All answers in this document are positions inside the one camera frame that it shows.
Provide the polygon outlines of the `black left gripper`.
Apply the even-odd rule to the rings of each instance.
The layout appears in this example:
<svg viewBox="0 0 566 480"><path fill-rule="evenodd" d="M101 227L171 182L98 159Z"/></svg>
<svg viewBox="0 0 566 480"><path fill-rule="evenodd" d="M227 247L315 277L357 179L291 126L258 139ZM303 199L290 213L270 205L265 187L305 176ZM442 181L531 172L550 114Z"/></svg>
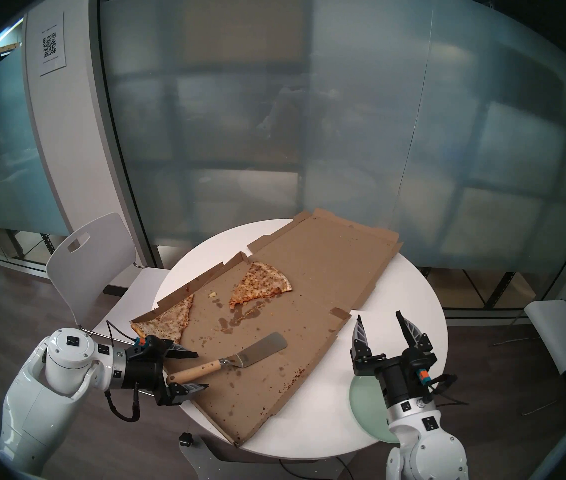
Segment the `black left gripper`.
<svg viewBox="0 0 566 480"><path fill-rule="evenodd" d="M134 344L125 350L124 388L138 387L139 390L151 391L159 407L180 406L209 385L166 384L163 377L163 360L196 358L196 351L187 350L172 339L158 336L137 337Z"/></svg>

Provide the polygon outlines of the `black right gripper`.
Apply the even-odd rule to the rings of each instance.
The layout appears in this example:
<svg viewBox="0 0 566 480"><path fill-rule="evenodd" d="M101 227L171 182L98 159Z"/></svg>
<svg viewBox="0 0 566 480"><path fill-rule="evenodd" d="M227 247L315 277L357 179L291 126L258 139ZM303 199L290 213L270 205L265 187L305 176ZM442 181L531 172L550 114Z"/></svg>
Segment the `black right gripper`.
<svg viewBox="0 0 566 480"><path fill-rule="evenodd" d="M384 353L372 354L362 318L357 316L350 349L354 375L375 376L386 409L409 399L422 398L428 404L433 401L433 394L412 370L429 370L438 361L433 346L428 335L419 332L414 324L403 317L401 311L396 311L396 318L408 344L402 353L402 363L387 361Z"/></svg>

